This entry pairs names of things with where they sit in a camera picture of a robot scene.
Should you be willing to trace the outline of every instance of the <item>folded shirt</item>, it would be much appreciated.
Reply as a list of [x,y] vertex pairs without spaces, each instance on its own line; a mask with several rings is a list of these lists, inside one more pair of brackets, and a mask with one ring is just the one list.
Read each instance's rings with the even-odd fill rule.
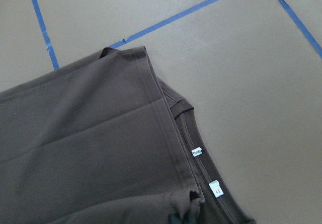
[[145,47],[0,93],[0,223],[255,223]]

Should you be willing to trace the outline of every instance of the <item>white label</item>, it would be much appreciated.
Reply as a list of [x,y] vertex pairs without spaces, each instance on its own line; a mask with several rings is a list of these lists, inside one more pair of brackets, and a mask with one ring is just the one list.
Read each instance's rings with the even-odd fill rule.
[[209,183],[209,186],[210,186],[212,192],[214,193],[214,195],[216,196],[216,198],[223,195],[223,192],[222,192],[222,189],[220,188],[218,180],[215,180],[215,181]]
[[201,147],[197,147],[194,150],[191,150],[193,157],[196,157],[198,155],[201,155],[202,154],[201,151],[202,151],[202,148]]

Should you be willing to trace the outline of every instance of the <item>floor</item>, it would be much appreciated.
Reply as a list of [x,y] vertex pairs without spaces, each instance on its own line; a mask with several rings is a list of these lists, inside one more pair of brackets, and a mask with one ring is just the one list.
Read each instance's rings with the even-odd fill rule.
[[[205,0],[38,0],[60,67]],[[285,0],[322,44],[322,0]],[[0,0],[0,91],[53,70],[31,0]],[[216,0],[145,45],[258,223],[322,220],[322,59],[277,0]]]

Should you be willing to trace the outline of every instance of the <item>blue painter's tape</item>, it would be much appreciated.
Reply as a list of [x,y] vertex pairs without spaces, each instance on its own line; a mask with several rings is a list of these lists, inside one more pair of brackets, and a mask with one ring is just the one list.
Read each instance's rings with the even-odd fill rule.
[[131,41],[133,41],[133,40],[135,40],[137,38],[140,38],[140,37],[152,32],[152,31],[154,31],[156,29],[159,29],[159,28],[161,28],[161,27],[163,27],[163,26],[165,26],[165,25],[167,25],[169,23],[172,23],[172,22],[174,22],[174,21],[176,21],[176,20],[178,20],[178,19],[180,19],[180,18],[182,18],[182,17],[184,17],[184,16],[186,16],[188,14],[191,14],[191,13],[193,13],[193,12],[199,10],[199,9],[202,9],[202,8],[208,6],[208,5],[210,5],[210,4],[212,4],[212,3],[216,2],[216,1],[218,1],[218,0],[206,0],[206,1],[203,1],[203,2],[201,2],[199,4],[197,4],[197,5],[194,5],[191,8],[188,8],[187,10],[184,10],[184,11],[182,11],[182,12],[176,14],[176,15],[173,15],[172,17],[169,17],[169,18],[167,18],[167,19],[165,19],[165,20],[163,20],[163,21],[161,21],[161,22],[159,22],[157,24],[154,24],[154,25],[152,25],[152,26],[150,26],[150,27],[148,27],[146,29],[143,29],[142,31],[140,31],[140,32],[138,32],[136,34],[133,34],[130,37],[128,37],[127,39],[120,40],[120,41],[116,42],[115,44],[110,45],[109,47],[118,48],[118,47],[120,47],[120,46],[122,46],[122,45],[124,45],[126,43],[129,43],[129,42],[131,42]]
[[52,66],[54,67],[54,69],[58,69],[59,65],[58,65],[58,62],[57,62],[57,58],[56,58],[56,55],[55,55],[55,52],[54,52],[54,48],[52,47],[52,45],[50,43],[50,38],[49,38],[49,36],[47,34],[46,25],[45,25],[45,22],[44,22],[44,20],[42,18],[38,2],[37,2],[37,0],[31,0],[31,1],[32,1],[33,6],[34,6],[35,13],[36,13],[36,16],[37,16],[37,19],[38,19],[38,23],[39,23],[42,35],[44,37],[44,40],[45,40],[45,43],[46,43],[46,46],[47,46],[47,51],[49,53],[49,56],[50,56],[50,59],[51,59],[51,62],[52,62]]
[[319,56],[322,58],[322,48],[318,44],[318,42],[314,39],[314,37],[311,35],[309,30],[306,28],[306,26],[302,23],[300,18],[296,15],[296,13],[293,11],[293,9],[286,3],[284,0],[277,0],[281,6],[284,8],[284,10],[288,13],[288,15],[291,17],[291,19],[294,21],[294,23],[298,26],[298,28],[302,31],[306,39],[310,42],[310,44],[314,47],[314,49],[317,51]]

